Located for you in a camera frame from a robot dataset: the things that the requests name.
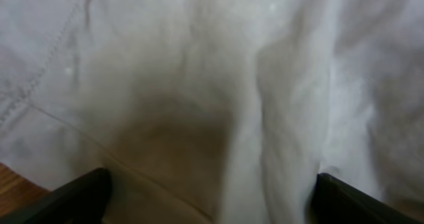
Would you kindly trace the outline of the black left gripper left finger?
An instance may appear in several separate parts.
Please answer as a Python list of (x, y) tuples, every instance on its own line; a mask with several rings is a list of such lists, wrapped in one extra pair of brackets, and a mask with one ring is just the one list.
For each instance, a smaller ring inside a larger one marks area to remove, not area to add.
[(112, 193), (110, 172), (97, 168), (1, 218), (1, 224), (100, 224)]

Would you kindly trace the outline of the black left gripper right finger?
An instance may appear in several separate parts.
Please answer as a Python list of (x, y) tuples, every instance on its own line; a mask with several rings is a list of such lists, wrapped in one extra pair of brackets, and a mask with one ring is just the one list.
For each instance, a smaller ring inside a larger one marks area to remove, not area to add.
[(311, 209), (318, 224), (421, 224), (328, 173), (317, 175)]

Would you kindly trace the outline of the beige shorts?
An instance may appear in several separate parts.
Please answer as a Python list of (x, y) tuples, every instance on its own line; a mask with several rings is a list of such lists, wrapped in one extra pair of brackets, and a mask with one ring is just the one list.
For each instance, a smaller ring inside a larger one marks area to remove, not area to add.
[(423, 219), (423, 0), (1, 0), (1, 161), (103, 166), (107, 223), (310, 223), (327, 172)]

